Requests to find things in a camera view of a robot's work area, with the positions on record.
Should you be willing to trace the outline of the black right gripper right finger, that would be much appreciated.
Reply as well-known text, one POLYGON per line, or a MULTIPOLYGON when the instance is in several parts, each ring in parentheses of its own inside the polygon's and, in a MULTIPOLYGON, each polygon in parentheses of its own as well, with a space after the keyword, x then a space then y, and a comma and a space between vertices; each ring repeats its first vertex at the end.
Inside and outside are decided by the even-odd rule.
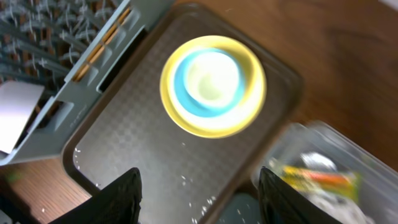
POLYGON ((261 168, 258 191, 264 223, 340 224, 266 167, 261 168))

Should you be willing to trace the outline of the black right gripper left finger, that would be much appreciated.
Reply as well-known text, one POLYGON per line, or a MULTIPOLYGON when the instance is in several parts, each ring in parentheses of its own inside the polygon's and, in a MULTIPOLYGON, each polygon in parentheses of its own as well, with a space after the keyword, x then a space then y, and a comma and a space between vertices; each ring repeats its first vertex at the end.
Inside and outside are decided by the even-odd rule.
POLYGON ((98 194, 55 219, 57 224, 138 224, 142 181, 139 169, 131 168, 98 194))

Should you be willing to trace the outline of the green orange snack wrapper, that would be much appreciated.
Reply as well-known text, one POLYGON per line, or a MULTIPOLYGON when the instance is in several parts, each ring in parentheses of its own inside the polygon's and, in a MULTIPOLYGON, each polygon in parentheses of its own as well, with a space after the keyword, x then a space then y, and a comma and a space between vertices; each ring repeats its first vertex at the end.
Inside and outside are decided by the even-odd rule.
POLYGON ((281 179, 300 192, 330 192, 358 202, 361 176, 357 172, 322 172, 283 166, 281 179))

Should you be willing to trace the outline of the yellow-green plate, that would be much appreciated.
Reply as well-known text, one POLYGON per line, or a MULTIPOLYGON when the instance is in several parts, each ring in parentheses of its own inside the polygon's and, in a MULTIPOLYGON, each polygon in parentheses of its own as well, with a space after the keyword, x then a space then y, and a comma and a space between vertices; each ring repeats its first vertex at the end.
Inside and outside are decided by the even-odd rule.
POLYGON ((197 37, 179 46, 167 59, 160 77, 162 104, 170 118, 185 131, 203 138, 225 138, 249 126, 258 116, 266 99, 266 74, 256 54, 242 42, 221 35, 197 37), (174 92, 177 66, 189 53, 205 49, 225 50, 241 64, 245 77, 242 100, 227 113, 204 118, 185 110, 174 92))

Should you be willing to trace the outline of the light blue small plate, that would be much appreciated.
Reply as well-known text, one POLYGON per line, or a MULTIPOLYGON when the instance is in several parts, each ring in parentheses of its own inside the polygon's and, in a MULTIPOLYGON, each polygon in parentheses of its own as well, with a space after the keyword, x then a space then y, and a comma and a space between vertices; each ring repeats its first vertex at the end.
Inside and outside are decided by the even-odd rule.
POLYGON ((179 65, 177 66, 177 69, 175 71, 173 89, 174 89, 174 92, 178 99, 178 102, 182 105, 182 107, 185 110, 187 110, 189 113, 191 113, 195 116, 211 118, 211 117, 225 114, 229 110, 231 110, 233 107, 235 107, 243 98, 244 91, 245 91, 245 84, 246 84, 246 81, 245 81, 245 77, 244 77, 243 68, 235 57, 233 57, 230 53, 228 53, 225 50, 221 50, 221 49, 217 49, 217 48, 205 48, 205 49, 195 50, 195 51, 189 53, 186 57, 184 57, 182 59, 182 61, 179 63, 179 65), (185 77, 185 72, 187 69, 188 62, 199 52, 223 52, 226 55, 229 55, 235 61, 237 66, 239 67, 239 71, 241 73, 241 78, 240 78, 238 90, 236 91, 231 104, 229 104, 228 106, 225 106, 224 108, 209 108, 209 107, 203 106, 202 104, 200 104, 196 100, 194 100, 188 94, 188 92, 185 88, 184 77, 185 77))

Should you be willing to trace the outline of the white cup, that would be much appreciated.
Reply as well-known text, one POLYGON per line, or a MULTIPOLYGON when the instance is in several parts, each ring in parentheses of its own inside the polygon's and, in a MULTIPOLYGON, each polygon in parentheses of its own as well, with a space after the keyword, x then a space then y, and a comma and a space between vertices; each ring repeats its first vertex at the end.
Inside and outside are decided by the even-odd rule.
POLYGON ((223 52, 199 52, 189 60, 184 77, 188 94, 209 108, 224 108, 233 101, 241 73, 223 52))

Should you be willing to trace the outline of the white bowl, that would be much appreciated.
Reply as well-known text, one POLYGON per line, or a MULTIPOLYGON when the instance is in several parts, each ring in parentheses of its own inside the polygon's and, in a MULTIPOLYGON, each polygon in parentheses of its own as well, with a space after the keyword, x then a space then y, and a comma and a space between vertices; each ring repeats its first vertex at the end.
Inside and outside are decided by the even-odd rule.
POLYGON ((1 151, 10 154, 38 103, 44 86, 6 81, 1 84, 1 151))

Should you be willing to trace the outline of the white napkin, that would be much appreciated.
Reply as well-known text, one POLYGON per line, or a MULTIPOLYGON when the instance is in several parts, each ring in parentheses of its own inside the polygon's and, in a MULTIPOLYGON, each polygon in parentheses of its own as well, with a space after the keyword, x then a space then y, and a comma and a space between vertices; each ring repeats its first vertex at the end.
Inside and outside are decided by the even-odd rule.
MULTIPOLYGON (((300 155, 305 169, 317 170, 322 172, 340 172, 331 159, 317 153, 309 152, 300 155)), ((338 220, 340 223, 362 223, 372 224, 374 220, 365 215, 357 202, 350 198, 333 194, 330 192, 301 192, 304 196, 318 208, 338 220)))

